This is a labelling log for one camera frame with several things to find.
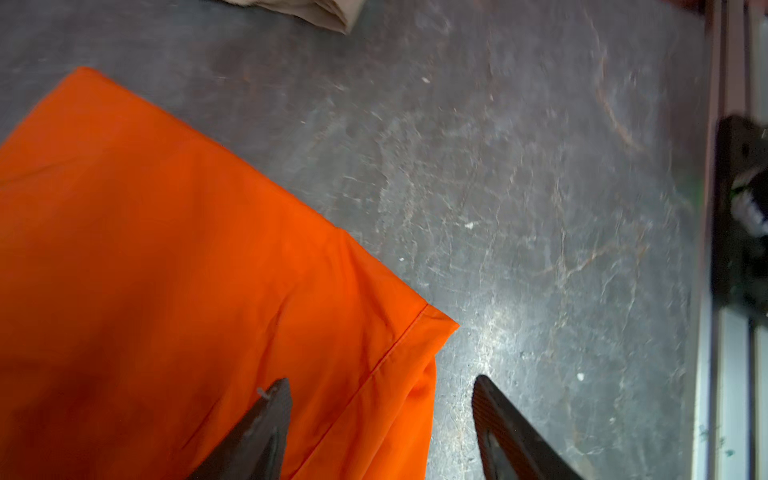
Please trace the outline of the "orange shorts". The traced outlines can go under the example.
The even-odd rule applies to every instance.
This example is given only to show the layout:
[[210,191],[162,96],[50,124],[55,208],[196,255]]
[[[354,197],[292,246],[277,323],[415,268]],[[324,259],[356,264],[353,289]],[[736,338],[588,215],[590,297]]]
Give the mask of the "orange shorts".
[[421,479],[456,323],[96,70],[1,147],[1,475],[184,479],[271,386],[282,479]]

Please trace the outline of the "beige drawstring shorts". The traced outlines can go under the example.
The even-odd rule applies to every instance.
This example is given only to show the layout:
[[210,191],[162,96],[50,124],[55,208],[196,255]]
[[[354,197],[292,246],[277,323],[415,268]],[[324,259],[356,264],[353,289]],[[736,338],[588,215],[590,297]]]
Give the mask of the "beige drawstring shorts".
[[349,34],[365,0],[225,0],[240,7],[258,6],[302,19],[314,26]]

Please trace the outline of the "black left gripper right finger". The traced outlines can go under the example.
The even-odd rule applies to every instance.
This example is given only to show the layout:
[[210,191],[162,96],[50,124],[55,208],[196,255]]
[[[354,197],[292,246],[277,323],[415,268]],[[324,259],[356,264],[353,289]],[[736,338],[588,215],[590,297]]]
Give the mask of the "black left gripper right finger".
[[581,479],[486,375],[474,381],[472,414],[487,479]]

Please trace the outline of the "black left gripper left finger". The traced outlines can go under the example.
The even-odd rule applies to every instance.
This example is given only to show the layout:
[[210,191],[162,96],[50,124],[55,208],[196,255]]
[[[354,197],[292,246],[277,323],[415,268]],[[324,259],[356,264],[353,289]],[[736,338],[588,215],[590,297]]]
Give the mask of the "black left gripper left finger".
[[289,380],[276,380],[188,478],[279,479],[291,411]]

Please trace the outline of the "aluminium front rail frame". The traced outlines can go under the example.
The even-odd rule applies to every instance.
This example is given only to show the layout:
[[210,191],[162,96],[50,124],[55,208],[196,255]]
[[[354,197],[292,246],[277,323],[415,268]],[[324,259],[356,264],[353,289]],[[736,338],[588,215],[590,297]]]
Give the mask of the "aluminium front rail frame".
[[690,477],[767,475],[767,5],[706,5],[711,71],[693,299]]

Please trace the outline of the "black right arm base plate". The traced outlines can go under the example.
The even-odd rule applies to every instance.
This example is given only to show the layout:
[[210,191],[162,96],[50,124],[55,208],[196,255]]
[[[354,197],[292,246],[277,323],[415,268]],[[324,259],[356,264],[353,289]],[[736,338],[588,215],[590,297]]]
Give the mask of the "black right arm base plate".
[[767,316],[767,127],[732,115],[718,124],[712,291],[717,302]]

